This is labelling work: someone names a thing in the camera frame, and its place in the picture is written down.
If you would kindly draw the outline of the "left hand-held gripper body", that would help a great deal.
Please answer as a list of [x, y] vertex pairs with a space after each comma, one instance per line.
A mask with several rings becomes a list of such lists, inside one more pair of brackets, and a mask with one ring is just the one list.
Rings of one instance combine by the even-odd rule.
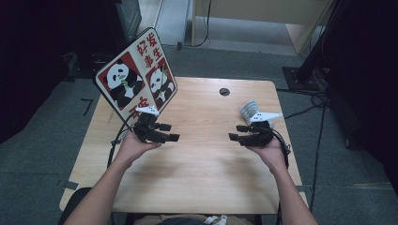
[[164, 143], [163, 134], [160, 132], [161, 124], [157, 123], [159, 111], [155, 106], [137, 107], [136, 111], [140, 114], [137, 122], [133, 126], [133, 131], [142, 143], [151, 141], [154, 143]]

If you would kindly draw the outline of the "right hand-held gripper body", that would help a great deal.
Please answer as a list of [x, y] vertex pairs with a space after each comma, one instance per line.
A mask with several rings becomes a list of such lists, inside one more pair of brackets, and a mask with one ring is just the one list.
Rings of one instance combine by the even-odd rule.
[[250, 135], [239, 136], [238, 142], [243, 146], [265, 146], [273, 139], [272, 128], [268, 122], [255, 123], [249, 126]]

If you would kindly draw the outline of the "grey striped cloth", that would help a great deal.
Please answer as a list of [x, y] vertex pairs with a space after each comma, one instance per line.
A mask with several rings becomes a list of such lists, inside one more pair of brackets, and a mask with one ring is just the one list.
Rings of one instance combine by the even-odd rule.
[[269, 126], [274, 128], [272, 119], [281, 116], [280, 113], [276, 112], [261, 112], [254, 99], [244, 104], [239, 111], [249, 126], [254, 125], [255, 123], [268, 122]]

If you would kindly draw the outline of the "panda print board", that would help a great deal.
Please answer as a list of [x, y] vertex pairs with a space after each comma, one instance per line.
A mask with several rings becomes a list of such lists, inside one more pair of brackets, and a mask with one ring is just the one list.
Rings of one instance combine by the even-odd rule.
[[137, 108], [154, 106], [161, 113], [177, 91], [176, 79], [152, 27], [101, 68], [95, 84], [129, 126], [140, 116]]

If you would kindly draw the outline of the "person's right hand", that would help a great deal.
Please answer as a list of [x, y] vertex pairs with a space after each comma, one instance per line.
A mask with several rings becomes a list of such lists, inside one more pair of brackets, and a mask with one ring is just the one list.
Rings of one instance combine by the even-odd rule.
[[274, 176], [287, 172], [282, 146], [276, 138], [266, 146], [247, 146], [247, 149], [257, 154]]

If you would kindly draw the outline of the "person's left hand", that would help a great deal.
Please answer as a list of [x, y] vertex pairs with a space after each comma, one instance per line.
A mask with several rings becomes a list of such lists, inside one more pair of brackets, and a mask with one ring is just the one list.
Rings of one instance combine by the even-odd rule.
[[145, 152], [159, 148], [160, 146], [161, 144], [156, 142], [141, 142], [134, 132], [129, 132], [122, 141], [116, 157], [111, 163], [111, 168], [125, 171]]

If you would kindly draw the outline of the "black metal stand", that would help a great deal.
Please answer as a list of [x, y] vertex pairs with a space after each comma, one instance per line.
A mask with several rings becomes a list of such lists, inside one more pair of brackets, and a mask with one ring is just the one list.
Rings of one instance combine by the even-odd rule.
[[333, 64], [333, 51], [336, 50], [333, 44], [337, 43], [338, 31], [343, 27], [345, 14], [353, 2], [354, 0], [336, 0], [324, 30], [303, 64], [300, 67], [282, 67], [290, 90], [319, 89], [314, 71]]

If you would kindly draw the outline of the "person's dark clothing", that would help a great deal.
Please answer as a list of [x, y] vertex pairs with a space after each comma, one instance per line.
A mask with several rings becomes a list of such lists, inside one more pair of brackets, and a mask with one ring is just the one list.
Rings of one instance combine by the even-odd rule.
[[206, 224], [189, 217], [184, 217], [184, 218], [174, 217], [174, 218], [167, 218], [166, 220], [158, 223], [157, 225], [206, 225]]

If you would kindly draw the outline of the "black stand base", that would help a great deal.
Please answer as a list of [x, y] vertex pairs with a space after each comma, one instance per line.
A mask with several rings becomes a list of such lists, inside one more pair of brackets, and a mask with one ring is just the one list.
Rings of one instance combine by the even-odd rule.
[[69, 52], [63, 55], [63, 59], [69, 67], [67, 79], [92, 79], [97, 71], [110, 60], [110, 56], [93, 53], [87, 60], [84, 60], [76, 52]]

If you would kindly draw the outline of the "black computer case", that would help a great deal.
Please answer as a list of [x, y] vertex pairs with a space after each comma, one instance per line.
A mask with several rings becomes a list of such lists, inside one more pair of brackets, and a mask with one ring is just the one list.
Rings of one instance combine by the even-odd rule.
[[142, 15], [138, 0], [106, 0], [116, 48], [121, 51], [135, 39]]

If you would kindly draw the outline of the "light wooden cabinet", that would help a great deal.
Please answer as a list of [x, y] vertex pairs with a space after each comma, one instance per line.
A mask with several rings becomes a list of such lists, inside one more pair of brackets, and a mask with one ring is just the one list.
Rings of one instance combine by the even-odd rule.
[[284, 23], [296, 53], [303, 53], [335, 0], [192, 0], [191, 44], [195, 43], [196, 18]]

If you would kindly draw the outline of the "dark curtain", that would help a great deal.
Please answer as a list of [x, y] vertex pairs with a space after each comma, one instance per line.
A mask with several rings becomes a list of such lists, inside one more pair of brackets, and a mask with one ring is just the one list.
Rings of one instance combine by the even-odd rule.
[[324, 47], [328, 82], [360, 121], [355, 137], [398, 191], [398, 0], [341, 0]]
[[0, 0], [0, 144], [22, 131], [70, 70], [100, 0]]

